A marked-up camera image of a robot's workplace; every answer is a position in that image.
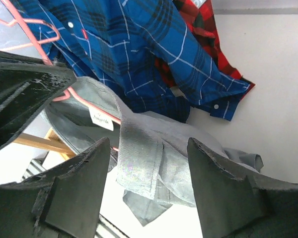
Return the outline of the pink wire hanger grey shirt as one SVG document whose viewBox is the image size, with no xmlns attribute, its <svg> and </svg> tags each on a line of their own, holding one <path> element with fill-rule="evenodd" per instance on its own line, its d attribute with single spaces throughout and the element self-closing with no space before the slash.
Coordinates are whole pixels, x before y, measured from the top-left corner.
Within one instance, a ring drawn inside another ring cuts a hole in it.
<svg viewBox="0 0 298 238">
<path fill-rule="evenodd" d="M 69 95 L 45 109 L 45 117 L 60 139 L 78 154 L 106 137 L 118 152 L 121 109 L 126 109 L 122 100 L 101 85 L 73 86 Z"/>
</svg>

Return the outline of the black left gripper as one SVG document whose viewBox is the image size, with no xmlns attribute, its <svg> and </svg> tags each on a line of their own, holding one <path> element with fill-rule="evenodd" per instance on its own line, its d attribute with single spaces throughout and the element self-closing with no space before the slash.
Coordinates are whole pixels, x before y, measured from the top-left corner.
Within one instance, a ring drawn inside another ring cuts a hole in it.
<svg viewBox="0 0 298 238">
<path fill-rule="evenodd" d="M 41 59 L 0 51 L 0 150 L 75 81 L 63 63 L 48 66 Z"/>
</svg>

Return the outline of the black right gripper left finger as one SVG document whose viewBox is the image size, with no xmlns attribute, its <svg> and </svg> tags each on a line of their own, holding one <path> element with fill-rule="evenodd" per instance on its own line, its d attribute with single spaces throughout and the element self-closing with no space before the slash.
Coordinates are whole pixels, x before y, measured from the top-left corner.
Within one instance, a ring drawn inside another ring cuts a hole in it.
<svg viewBox="0 0 298 238">
<path fill-rule="evenodd" d="M 102 138 L 20 183 L 0 185 L 0 238 L 95 236 L 110 160 Z"/>
</svg>

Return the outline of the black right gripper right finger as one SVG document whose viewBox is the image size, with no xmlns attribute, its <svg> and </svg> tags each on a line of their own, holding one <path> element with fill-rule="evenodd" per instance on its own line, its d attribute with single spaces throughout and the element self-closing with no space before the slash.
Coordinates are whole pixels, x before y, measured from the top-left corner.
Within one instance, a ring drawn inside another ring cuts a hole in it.
<svg viewBox="0 0 298 238">
<path fill-rule="evenodd" d="M 298 238 L 298 184 L 230 160 L 195 138 L 189 169 L 205 238 Z"/>
</svg>

